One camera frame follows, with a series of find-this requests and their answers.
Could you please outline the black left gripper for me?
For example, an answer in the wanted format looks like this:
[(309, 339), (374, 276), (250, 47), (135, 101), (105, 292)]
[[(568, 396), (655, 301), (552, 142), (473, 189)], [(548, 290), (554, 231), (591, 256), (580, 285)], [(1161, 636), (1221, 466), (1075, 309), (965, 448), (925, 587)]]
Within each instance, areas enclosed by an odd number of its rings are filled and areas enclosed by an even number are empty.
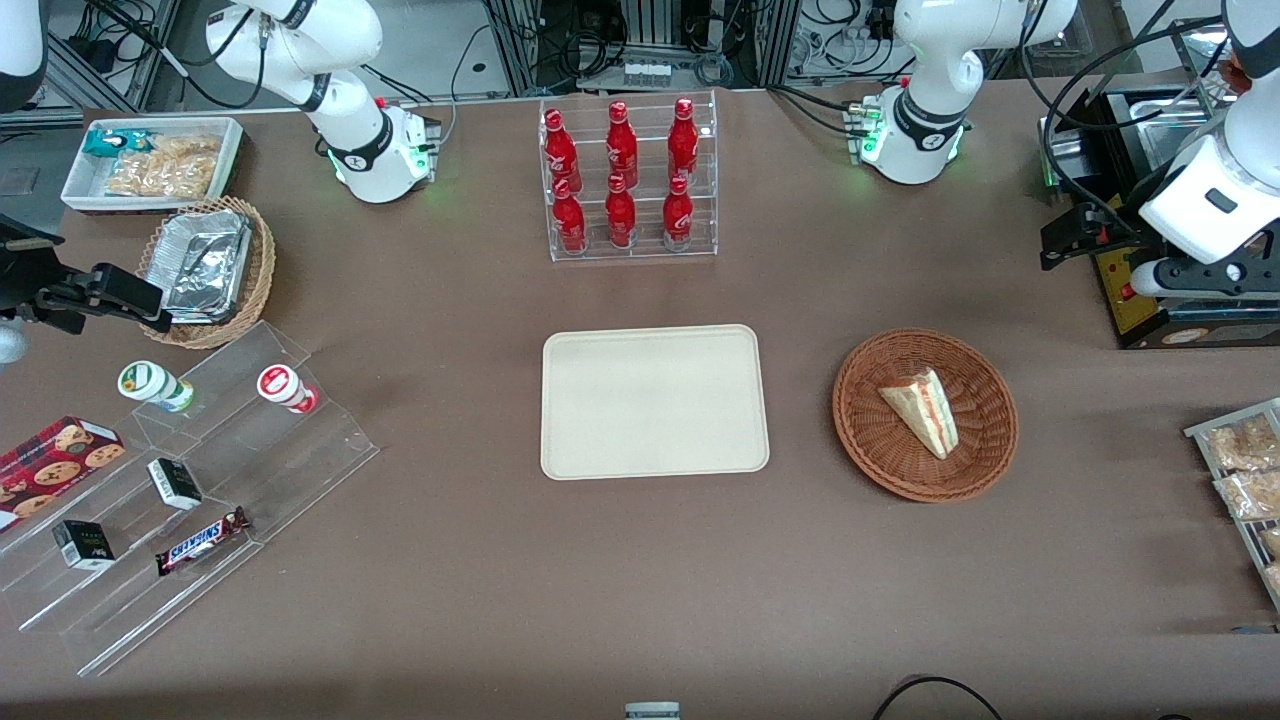
[(1129, 249), (1129, 263), (1153, 263), (1167, 256), (1167, 242), (1139, 215), (1128, 209), (1128, 223), (1115, 208), (1079, 202), (1039, 229), (1039, 268), (1051, 272), (1066, 260)]

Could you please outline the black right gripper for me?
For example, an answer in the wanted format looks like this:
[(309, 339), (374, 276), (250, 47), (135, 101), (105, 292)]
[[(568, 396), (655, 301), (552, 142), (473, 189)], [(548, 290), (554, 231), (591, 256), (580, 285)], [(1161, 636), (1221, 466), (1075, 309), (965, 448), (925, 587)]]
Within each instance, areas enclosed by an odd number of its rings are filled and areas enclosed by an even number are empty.
[(172, 328), (163, 291), (123, 268), (100, 263), (88, 272), (64, 265), (55, 247), (64, 238), (1, 217), (4, 319), (44, 323), (81, 334), (87, 316), (116, 316), (157, 333)]

